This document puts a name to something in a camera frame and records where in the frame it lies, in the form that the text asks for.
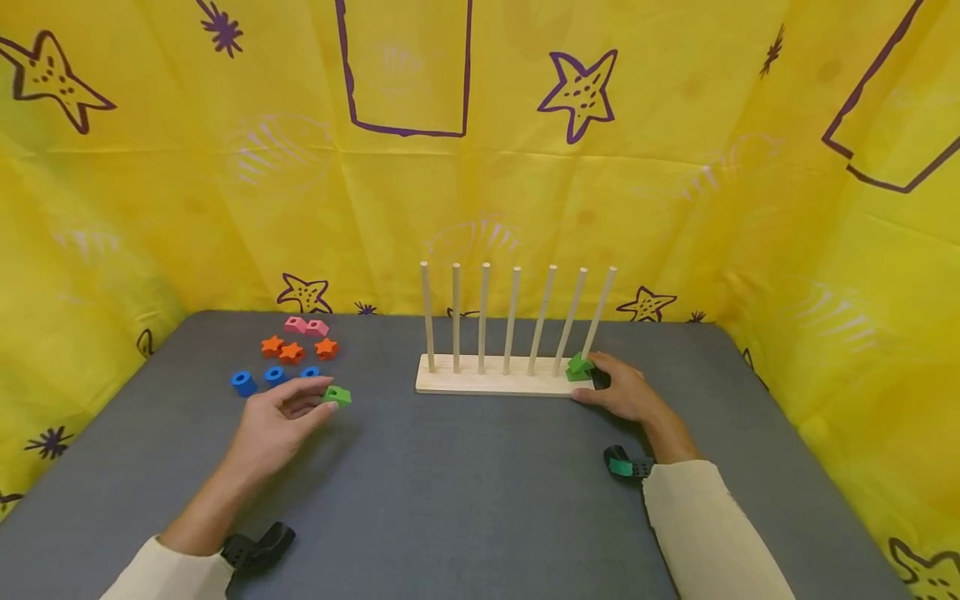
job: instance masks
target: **green star block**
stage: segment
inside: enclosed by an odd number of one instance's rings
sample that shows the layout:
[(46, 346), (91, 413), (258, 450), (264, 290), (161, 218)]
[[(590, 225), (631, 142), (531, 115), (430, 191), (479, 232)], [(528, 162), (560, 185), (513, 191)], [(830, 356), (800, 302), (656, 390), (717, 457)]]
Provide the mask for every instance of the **green star block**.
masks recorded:
[(569, 372), (587, 372), (593, 369), (593, 363), (581, 356), (580, 352), (577, 352), (573, 355), (573, 358), (566, 363), (566, 369)]
[(592, 378), (593, 375), (590, 374), (590, 371), (574, 372), (570, 369), (566, 370), (567, 381), (590, 381)]
[(345, 390), (338, 385), (331, 385), (326, 388), (324, 393), (324, 400), (333, 400), (337, 404), (340, 404), (341, 407), (351, 404), (350, 401), (350, 390)]

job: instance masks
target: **green block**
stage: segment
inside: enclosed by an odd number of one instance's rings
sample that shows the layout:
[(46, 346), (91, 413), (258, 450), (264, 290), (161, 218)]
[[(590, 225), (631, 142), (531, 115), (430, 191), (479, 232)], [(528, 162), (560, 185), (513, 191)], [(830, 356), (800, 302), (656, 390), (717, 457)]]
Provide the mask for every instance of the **green block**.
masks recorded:
[(590, 374), (590, 371), (574, 372), (570, 369), (566, 370), (567, 381), (590, 381), (592, 378), (593, 376)]
[(620, 475), (621, 477), (631, 477), (634, 474), (633, 463), (618, 461), (615, 458), (611, 458), (610, 461), (607, 462), (607, 468), (614, 475)]
[(350, 390), (345, 390), (338, 385), (331, 385), (326, 388), (326, 392), (324, 392), (324, 400), (333, 400), (337, 404), (340, 404), (340, 406), (346, 406), (351, 404)]
[(580, 352), (577, 352), (570, 359), (570, 362), (566, 363), (566, 369), (571, 372), (586, 372), (593, 369), (593, 363), (581, 356)]

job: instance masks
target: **hand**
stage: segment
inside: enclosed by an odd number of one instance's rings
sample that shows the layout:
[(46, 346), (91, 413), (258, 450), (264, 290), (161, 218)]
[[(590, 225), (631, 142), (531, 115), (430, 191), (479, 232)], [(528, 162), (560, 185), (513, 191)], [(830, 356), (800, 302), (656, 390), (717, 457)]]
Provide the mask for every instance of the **hand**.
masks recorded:
[(603, 352), (591, 352), (589, 359), (610, 375), (610, 387), (579, 388), (573, 391), (573, 399), (602, 406), (622, 419), (643, 425), (654, 456), (662, 465), (700, 458), (684, 421), (654, 392), (642, 372)]
[(336, 412), (336, 402), (323, 402), (332, 381), (330, 377), (291, 379), (250, 396), (222, 469), (254, 484), (281, 470)]
[(610, 375), (610, 387), (606, 390), (574, 390), (573, 399), (576, 401), (601, 406), (611, 414), (638, 423), (649, 423), (662, 413), (670, 412), (642, 372), (603, 352), (591, 352), (588, 358), (597, 369)]

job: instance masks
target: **finger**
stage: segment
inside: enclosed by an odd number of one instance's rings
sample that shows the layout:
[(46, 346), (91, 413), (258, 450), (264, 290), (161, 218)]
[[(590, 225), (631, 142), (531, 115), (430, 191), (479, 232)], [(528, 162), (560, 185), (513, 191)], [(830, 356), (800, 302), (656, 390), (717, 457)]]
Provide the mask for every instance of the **finger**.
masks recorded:
[(309, 435), (332, 417), (338, 408), (340, 408), (340, 404), (336, 402), (324, 402), (323, 404), (315, 406), (313, 410), (295, 420), (294, 423), (296, 423), (297, 427), (300, 427), (306, 435)]
[(317, 406), (324, 399), (320, 396), (300, 396), (287, 400), (280, 406), (280, 412), (283, 413), (283, 416), (287, 419), (295, 419), (295, 415), (299, 417), (305, 413), (310, 412), (314, 406)]
[(592, 406), (606, 406), (607, 390), (591, 390), (590, 388), (577, 388), (570, 393), (570, 397), (581, 404), (590, 404)]
[(606, 352), (591, 352), (588, 354), (588, 358), (597, 369), (603, 372), (614, 372), (621, 367), (627, 366), (619, 359), (613, 358)]
[(313, 410), (314, 408), (316, 408), (317, 406), (318, 406), (317, 404), (304, 404), (303, 406), (300, 406), (300, 407), (298, 407), (298, 408), (296, 408), (296, 409), (294, 409), (294, 410), (289, 411), (288, 413), (286, 413), (286, 418), (287, 418), (288, 420), (297, 420), (297, 419), (299, 419), (300, 417), (302, 417), (303, 415), (306, 415), (307, 413), (309, 413), (310, 411), (312, 411), (312, 410)]
[(304, 394), (322, 396), (326, 387), (332, 382), (333, 377), (297, 377), (267, 390), (262, 396), (274, 406), (279, 407), (284, 401), (294, 396)]

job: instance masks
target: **person's left hand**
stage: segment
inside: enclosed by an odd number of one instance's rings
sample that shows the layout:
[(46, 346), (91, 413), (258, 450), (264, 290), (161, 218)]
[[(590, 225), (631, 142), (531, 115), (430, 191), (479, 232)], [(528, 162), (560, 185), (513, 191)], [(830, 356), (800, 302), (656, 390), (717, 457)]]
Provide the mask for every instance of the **person's left hand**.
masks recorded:
[(336, 402), (323, 402), (332, 381), (330, 377), (291, 379), (250, 396), (221, 468), (253, 484), (281, 470), (336, 412)]

